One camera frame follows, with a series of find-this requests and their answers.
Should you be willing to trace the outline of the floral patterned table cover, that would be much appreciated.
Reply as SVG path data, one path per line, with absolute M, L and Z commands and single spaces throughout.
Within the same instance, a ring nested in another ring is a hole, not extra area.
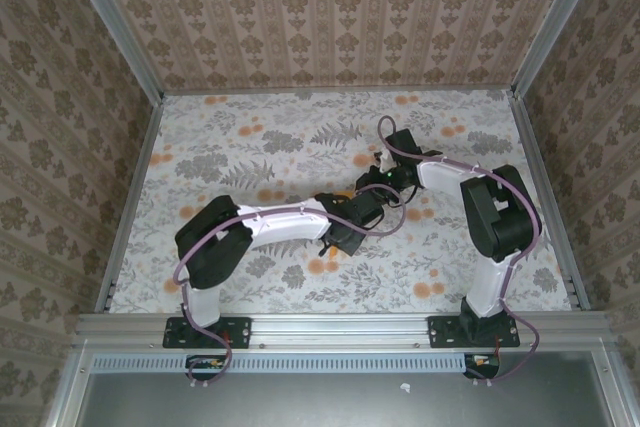
M 501 90 L 175 96 L 164 111 L 119 272 L 115 313 L 174 313 L 177 231 L 213 198 L 294 203 L 352 191 L 382 147 L 391 116 L 418 145 L 530 179 L 508 93 Z M 318 242 L 249 252 L 221 291 L 226 313 L 455 312 L 478 253 L 462 204 L 419 190 L 390 209 L 384 237 L 352 256 L 320 257 Z

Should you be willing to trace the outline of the grey metal panel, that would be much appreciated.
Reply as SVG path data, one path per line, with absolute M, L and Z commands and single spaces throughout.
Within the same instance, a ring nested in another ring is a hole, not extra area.
M 400 389 L 411 386 L 409 393 Z M 474 385 L 455 374 L 99 374 L 77 427 L 613 427 L 586 372 Z

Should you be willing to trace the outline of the aluminium mounting rail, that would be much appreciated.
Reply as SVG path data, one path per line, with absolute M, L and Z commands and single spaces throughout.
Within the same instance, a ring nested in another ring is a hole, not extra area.
M 252 314 L 251 352 L 428 352 L 428 313 Z M 539 332 L 540 352 L 588 351 L 615 345 L 606 316 L 594 311 L 525 312 Z M 153 352 L 162 349 L 168 314 L 86 314 L 72 349 Z

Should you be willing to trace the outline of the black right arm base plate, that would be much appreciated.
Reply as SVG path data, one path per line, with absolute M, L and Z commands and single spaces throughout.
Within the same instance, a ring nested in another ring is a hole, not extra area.
M 515 320 L 502 314 L 471 319 L 462 315 L 427 318 L 432 348 L 493 348 L 521 345 Z

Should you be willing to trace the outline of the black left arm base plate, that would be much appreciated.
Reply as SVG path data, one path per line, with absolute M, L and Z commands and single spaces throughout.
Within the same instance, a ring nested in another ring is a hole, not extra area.
M 251 338 L 252 319 L 223 316 L 217 323 L 206 327 L 206 330 L 222 338 L 233 349 L 247 349 Z M 166 349 L 223 349 L 220 342 L 195 330 L 185 317 L 170 317 L 167 320 L 162 346 Z

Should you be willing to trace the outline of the aluminium side rail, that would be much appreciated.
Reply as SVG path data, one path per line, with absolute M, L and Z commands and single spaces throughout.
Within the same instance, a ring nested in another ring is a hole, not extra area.
M 511 91 L 508 91 L 508 94 L 510 94 L 509 104 L 511 111 L 540 201 L 546 231 L 554 247 L 556 259 L 559 262 L 570 304 L 573 310 L 589 311 L 591 304 L 581 279 L 525 103 L 519 95 Z
M 124 255 L 126 253 L 128 239 L 135 219 L 144 179 L 151 161 L 153 147 L 158 135 L 163 111 L 164 106 L 162 101 L 157 105 L 154 105 L 152 108 L 149 124 L 143 139 L 133 176 L 131 178 L 124 209 L 114 237 L 114 243 L 94 307 L 94 313 L 96 314 L 108 313 L 111 308 L 113 293 L 122 267 Z

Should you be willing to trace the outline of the aluminium corner post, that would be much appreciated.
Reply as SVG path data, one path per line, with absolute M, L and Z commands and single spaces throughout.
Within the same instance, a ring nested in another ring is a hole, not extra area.
M 539 31 L 512 82 L 516 98 L 523 98 L 558 40 L 579 0 L 553 0 Z
M 143 52 L 142 43 L 136 39 L 134 31 L 129 26 L 124 8 L 116 0 L 90 1 L 151 105 L 159 106 L 162 103 L 164 88 Z

